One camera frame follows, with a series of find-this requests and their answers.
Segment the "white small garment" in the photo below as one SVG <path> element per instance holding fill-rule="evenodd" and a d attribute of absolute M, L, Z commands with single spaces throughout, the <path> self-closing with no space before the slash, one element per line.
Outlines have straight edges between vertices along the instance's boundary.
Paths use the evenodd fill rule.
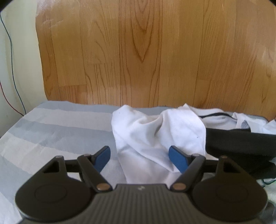
<path fill-rule="evenodd" d="M 205 125 L 187 104 L 158 115 L 124 105 L 113 112 L 111 126 L 128 184 L 170 185 L 180 173 L 169 159 L 171 146 L 188 155 L 206 155 Z"/>

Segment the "blue grey striped bedsheet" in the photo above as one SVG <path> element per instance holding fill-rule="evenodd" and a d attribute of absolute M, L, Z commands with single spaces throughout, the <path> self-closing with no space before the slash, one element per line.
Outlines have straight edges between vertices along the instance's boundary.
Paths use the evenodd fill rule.
<path fill-rule="evenodd" d="M 112 186 L 127 183 L 120 165 L 111 119 L 120 107 L 45 102 L 22 117 L 1 137 L 1 223 L 18 223 L 21 216 L 14 196 L 34 173 L 54 156 L 76 159 L 103 146 L 111 158 L 102 175 Z M 165 107 L 137 108 L 158 115 Z"/>

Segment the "white shirt with black trim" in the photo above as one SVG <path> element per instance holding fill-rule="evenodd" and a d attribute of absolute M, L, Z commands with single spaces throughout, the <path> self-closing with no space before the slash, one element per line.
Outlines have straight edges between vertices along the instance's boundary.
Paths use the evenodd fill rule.
<path fill-rule="evenodd" d="M 226 112 L 222 109 L 190 109 L 201 119 L 205 127 L 222 130 L 249 129 L 252 133 L 275 135 L 275 119 L 268 121 L 261 116 L 237 112 Z"/>

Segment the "black garment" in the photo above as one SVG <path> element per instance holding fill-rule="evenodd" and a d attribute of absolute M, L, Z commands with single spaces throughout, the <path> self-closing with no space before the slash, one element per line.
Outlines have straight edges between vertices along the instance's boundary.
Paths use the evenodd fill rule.
<path fill-rule="evenodd" d="M 216 158 L 227 156 L 255 179 L 274 179 L 275 135 L 248 129 L 206 129 L 206 152 Z"/>

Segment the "wood pattern board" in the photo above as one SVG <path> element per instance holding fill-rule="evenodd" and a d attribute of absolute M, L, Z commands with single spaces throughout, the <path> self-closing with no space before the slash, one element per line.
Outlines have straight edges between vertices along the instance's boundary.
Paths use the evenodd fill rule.
<path fill-rule="evenodd" d="M 38 1 L 48 100 L 275 118 L 270 1 Z"/>

